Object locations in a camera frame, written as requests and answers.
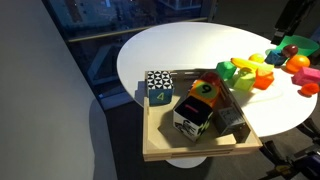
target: wooden tray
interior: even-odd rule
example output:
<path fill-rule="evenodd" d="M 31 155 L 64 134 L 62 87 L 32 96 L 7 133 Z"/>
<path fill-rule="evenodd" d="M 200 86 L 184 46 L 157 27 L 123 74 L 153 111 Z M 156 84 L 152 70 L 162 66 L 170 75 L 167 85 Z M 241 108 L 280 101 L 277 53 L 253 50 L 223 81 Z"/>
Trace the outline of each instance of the wooden tray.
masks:
<path fill-rule="evenodd" d="M 209 128 L 197 142 L 192 142 L 173 127 L 174 106 L 180 97 L 186 96 L 192 82 L 207 71 L 210 70 L 170 71 L 175 88 L 170 104 L 149 107 L 149 99 L 145 93 L 143 117 L 143 157 L 145 161 L 248 154 L 262 146 L 260 139 L 223 81 L 221 81 L 221 94 L 214 111 L 224 107 L 235 107 L 246 121 L 246 125 L 239 132 L 219 136 L 213 123 L 210 122 Z"/>

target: printed number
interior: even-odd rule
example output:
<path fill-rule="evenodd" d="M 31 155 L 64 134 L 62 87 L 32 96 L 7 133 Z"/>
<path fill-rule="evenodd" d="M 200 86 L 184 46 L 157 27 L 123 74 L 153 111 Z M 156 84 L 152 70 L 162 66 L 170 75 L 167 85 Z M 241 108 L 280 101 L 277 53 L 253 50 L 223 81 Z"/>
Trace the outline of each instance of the printed number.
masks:
<path fill-rule="evenodd" d="M 160 93 L 159 96 L 157 97 L 157 99 L 160 99 L 161 101 L 163 101 L 164 99 L 164 93 Z"/>
<path fill-rule="evenodd" d="M 202 93 L 208 93 L 212 90 L 212 88 L 209 85 L 205 84 L 202 86 L 202 90 L 203 90 Z"/>

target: white round table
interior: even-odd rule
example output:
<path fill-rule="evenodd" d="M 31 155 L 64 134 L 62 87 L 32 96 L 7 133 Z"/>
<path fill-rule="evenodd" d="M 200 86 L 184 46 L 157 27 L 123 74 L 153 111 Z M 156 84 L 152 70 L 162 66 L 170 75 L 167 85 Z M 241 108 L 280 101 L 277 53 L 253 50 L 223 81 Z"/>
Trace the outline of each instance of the white round table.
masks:
<path fill-rule="evenodd" d="M 122 47 L 117 61 L 119 78 L 127 92 L 143 106 L 144 72 L 215 68 L 232 57 L 248 59 L 274 49 L 270 40 L 241 29 L 213 23 L 181 22 L 142 31 Z M 285 132 L 310 116 L 317 96 L 304 97 L 292 74 L 274 69 L 275 81 L 267 90 L 233 91 L 259 137 Z"/>

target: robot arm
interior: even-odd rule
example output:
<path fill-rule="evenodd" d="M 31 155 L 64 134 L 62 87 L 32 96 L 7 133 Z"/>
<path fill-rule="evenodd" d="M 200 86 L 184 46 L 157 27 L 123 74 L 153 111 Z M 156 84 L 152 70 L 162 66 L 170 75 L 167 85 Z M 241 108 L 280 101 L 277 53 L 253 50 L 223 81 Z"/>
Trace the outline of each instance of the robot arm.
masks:
<path fill-rule="evenodd" d="M 300 22 L 306 18 L 317 0 L 289 0 L 276 25 L 271 44 L 279 45 L 285 35 L 292 36 Z"/>

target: number 4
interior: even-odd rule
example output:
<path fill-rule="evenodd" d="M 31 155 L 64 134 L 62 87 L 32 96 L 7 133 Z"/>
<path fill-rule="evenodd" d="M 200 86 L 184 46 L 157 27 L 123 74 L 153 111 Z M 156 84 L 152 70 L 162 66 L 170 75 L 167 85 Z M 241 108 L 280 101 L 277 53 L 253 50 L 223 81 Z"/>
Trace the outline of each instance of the number 4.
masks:
<path fill-rule="evenodd" d="M 160 93 L 159 96 L 157 97 L 157 99 L 160 99 L 161 101 L 163 101 L 164 99 L 164 93 Z"/>

